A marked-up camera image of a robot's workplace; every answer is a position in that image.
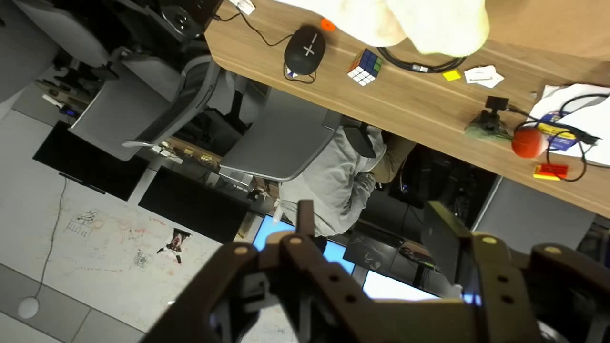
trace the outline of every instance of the red ball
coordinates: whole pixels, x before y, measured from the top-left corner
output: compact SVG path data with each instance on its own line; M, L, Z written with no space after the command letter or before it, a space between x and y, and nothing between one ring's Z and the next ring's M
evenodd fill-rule
M512 150L524 159L540 156L547 147L546 137L536 128L519 129L512 138Z

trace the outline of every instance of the rubik's cube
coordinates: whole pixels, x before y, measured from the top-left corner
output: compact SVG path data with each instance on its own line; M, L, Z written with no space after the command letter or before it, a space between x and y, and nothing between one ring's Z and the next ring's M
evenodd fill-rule
M365 86L377 78L382 63L383 60L376 54L373 54L369 49L364 49L356 56L356 60L352 63L347 76Z

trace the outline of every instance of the yellow sticky note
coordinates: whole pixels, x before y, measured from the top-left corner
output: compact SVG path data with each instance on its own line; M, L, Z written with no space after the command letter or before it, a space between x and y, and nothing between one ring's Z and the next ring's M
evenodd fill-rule
M453 69L450 71L446 71L443 73L443 76L447 81L458 80L462 78L462 75L459 73L457 69Z

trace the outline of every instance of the black panel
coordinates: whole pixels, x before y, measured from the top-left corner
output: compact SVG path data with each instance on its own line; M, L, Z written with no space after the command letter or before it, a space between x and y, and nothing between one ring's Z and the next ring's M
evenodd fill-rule
M139 205L223 244L235 239L248 211L248 205L165 167Z
M134 156L121 161L68 131L58 121L34 154L33 159L127 201L148 167L148 161Z

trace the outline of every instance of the black computer mouse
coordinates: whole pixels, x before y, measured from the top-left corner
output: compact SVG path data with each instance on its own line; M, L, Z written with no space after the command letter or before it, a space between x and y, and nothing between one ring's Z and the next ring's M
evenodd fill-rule
M326 40L322 32L313 26L302 26L288 42L284 62L292 72L309 75L318 68L325 51Z

